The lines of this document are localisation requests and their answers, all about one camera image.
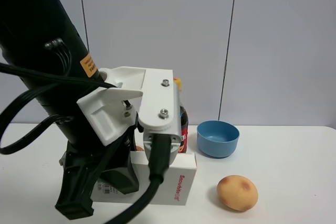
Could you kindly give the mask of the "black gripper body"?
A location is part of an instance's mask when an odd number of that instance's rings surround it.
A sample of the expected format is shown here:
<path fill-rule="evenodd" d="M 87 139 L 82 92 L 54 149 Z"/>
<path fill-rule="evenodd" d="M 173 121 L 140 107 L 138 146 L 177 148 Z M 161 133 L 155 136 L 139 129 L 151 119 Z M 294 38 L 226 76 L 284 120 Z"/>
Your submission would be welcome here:
<path fill-rule="evenodd" d="M 134 131 L 138 128 L 143 132 L 143 127 L 138 123 L 138 114 L 131 114 L 126 120 L 131 120 L 128 127 L 118 126 L 121 132 L 117 138 L 107 146 L 100 143 L 97 134 L 90 126 L 84 115 L 77 113 L 74 120 L 66 123 L 64 134 L 69 138 L 64 157 L 66 173 L 76 170 L 76 167 L 89 171 L 95 170 L 101 161 L 106 165 L 100 170 L 102 173 L 117 168 L 125 168 L 126 173 L 133 172 L 131 152 L 135 150 Z"/>

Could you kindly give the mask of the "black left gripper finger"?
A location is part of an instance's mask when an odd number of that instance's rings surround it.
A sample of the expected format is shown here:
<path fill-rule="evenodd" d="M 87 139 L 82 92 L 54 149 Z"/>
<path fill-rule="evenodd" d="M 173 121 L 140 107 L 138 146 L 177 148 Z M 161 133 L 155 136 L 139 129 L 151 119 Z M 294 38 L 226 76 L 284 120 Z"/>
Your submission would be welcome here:
<path fill-rule="evenodd" d="M 76 220 L 93 215 L 91 194 L 98 181 L 110 185 L 103 177 L 107 171 L 108 153 L 64 153 L 60 162 L 64 173 L 55 208 L 67 219 Z"/>

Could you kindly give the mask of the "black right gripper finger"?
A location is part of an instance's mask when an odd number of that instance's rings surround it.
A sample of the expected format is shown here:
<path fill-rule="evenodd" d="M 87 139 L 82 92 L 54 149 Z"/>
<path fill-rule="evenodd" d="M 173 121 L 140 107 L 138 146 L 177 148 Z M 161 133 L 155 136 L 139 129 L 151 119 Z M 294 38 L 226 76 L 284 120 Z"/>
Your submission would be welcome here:
<path fill-rule="evenodd" d="M 139 181 L 131 163 L 131 153 L 115 155 L 101 173 L 101 179 L 122 194 L 139 190 Z"/>

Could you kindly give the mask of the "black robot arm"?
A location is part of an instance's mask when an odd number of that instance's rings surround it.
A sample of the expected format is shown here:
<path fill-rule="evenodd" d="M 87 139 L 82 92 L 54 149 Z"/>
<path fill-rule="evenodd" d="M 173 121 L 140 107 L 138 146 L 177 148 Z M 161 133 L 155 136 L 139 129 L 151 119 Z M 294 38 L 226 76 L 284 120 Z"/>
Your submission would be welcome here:
<path fill-rule="evenodd" d="M 24 149 L 57 124 L 68 143 L 56 209 L 70 220 L 93 215 L 93 186 L 102 174 L 113 181 L 113 161 L 127 171 L 137 189 L 130 151 L 138 116 L 129 116 L 130 123 L 114 143 L 101 143 L 77 101 L 106 85 L 61 1 L 1 0 L 1 50 L 6 61 L 1 72 L 19 76 L 28 88 L 1 113 L 1 132 L 31 100 L 48 113 L 18 141 L 2 147 L 1 154 Z"/>

